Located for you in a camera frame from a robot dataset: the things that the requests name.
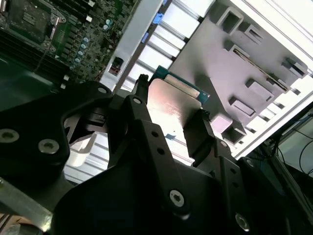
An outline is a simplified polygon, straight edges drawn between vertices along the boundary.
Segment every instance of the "black metal bracket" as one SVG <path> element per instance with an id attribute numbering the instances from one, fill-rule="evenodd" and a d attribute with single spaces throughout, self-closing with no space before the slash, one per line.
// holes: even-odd
<path id="1" fill-rule="evenodd" d="M 80 125 L 81 118 L 96 107 L 105 108 L 111 99 L 108 88 L 88 82 L 3 111 L 1 176 L 34 185 L 56 179 L 69 157 L 68 142 L 91 133 Z"/>
<path id="2" fill-rule="evenodd" d="M 215 138 L 208 113 L 199 110 L 184 127 L 184 135 L 189 156 L 195 159 L 193 166 L 210 174 L 222 187 L 228 224 L 232 225 L 230 231 L 243 229 L 239 228 L 238 220 L 244 221 L 246 230 L 251 231 L 252 221 L 247 219 L 250 210 L 241 170 L 228 145 Z"/>
<path id="3" fill-rule="evenodd" d="M 127 96 L 121 108 L 127 117 L 128 131 L 113 155 L 114 161 L 116 164 L 122 161 L 128 145 L 133 144 L 131 140 L 135 140 L 139 158 L 151 172 L 162 206 L 179 218 L 187 219 L 190 214 L 189 200 L 161 127 L 152 123 L 141 97 L 134 94 Z"/>

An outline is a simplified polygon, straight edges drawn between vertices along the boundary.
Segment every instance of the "screw hole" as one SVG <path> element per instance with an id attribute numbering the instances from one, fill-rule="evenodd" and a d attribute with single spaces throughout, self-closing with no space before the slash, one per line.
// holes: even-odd
<path id="1" fill-rule="evenodd" d="M 164 154 L 165 154 L 165 151 L 164 151 L 164 149 L 162 149 L 162 148 L 157 148 L 157 152 L 158 152 L 159 154 L 161 154 L 161 155 L 164 155 Z"/>
<path id="2" fill-rule="evenodd" d="M 14 137 L 14 135 L 10 132 L 4 132 L 2 134 L 2 138 L 4 138 L 4 139 L 12 139 L 13 137 Z"/>
<path id="3" fill-rule="evenodd" d="M 44 144 L 44 147 L 45 147 L 45 148 L 49 148 L 49 149 L 53 149 L 54 145 L 51 144 L 51 143 L 45 143 L 45 144 Z"/>
<path id="4" fill-rule="evenodd" d="M 158 137 L 158 133 L 155 132 L 155 131 L 151 132 L 151 134 L 152 134 L 154 137 Z"/>

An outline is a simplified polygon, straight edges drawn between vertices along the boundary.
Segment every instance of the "cable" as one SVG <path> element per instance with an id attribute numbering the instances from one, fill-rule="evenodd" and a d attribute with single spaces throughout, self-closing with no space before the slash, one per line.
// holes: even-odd
<path id="1" fill-rule="evenodd" d="M 310 145 L 310 143 L 313 143 L 313 141 L 308 142 L 308 143 L 304 146 L 304 148 L 302 149 L 302 151 L 301 151 L 301 153 L 300 153 L 300 158 L 299 158 L 299 166 L 300 166 L 301 171 L 302 171 L 304 174 L 306 174 L 306 173 L 305 173 L 304 170 L 302 169 L 302 166 L 301 166 L 301 158 L 302 158 L 302 154 L 303 154 L 304 150 Z"/>
<path id="2" fill-rule="evenodd" d="M 313 138 L 312 138 L 312 137 L 307 136 L 306 134 L 303 134 L 302 132 L 300 132 L 300 131 L 298 131 L 298 130 L 296 130 L 296 129 L 292 129 L 292 130 L 293 130 L 293 131 L 295 131 L 295 132 L 298 132 L 299 134 L 301 134 L 301 135 L 305 136 L 306 138 L 309 138 L 309 139 L 313 140 Z"/>
<path id="3" fill-rule="evenodd" d="M 277 155 L 279 156 L 278 151 L 279 151 L 279 152 L 280 152 L 280 154 L 282 155 L 282 158 L 283 158 L 284 164 L 286 165 L 286 161 L 285 161 L 284 155 L 283 155 L 283 153 L 282 153 L 282 151 L 280 150 L 280 148 L 279 148 L 279 147 L 277 147 Z"/>

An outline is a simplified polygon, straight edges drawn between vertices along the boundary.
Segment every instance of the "green circuit board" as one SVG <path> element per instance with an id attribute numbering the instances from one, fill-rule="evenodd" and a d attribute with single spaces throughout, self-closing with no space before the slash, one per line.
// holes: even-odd
<path id="1" fill-rule="evenodd" d="M 1 4 L 1 30 L 62 62 L 68 67 L 69 82 L 80 83 L 101 79 L 139 0 L 2 0 Z"/>

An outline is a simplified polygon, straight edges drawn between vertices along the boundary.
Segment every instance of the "white plastic part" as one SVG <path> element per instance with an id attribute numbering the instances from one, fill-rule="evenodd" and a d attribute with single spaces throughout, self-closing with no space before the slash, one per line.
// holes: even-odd
<path id="1" fill-rule="evenodd" d="M 67 161 L 67 165 L 79 167 L 83 165 L 86 158 L 89 156 L 91 148 L 96 139 L 96 134 L 93 134 L 91 138 L 80 141 L 71 147 L 70 155 Z"/>
<path id="2" fill-rule="evenodd" d="M 223 133 L 232 123 L 233 120 L 229 117 L 226 117 L 223 114 L 217 114 L 212 118 L 211 127 L 215 132 Z"/>

